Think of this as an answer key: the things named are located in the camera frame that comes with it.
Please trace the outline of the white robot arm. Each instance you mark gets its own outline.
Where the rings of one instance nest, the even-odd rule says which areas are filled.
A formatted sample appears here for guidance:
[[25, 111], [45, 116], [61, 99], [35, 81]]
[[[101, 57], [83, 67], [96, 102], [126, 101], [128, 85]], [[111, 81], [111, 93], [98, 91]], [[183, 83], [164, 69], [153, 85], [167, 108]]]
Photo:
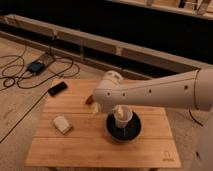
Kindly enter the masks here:
[[108, 71], [93, 91], [104, 113], [116, 105], [145, 105], [197, 109], [210, 114], [198, 140], [190, 171], [213, 171], [213, 68], [122, 84], [122, 76]]

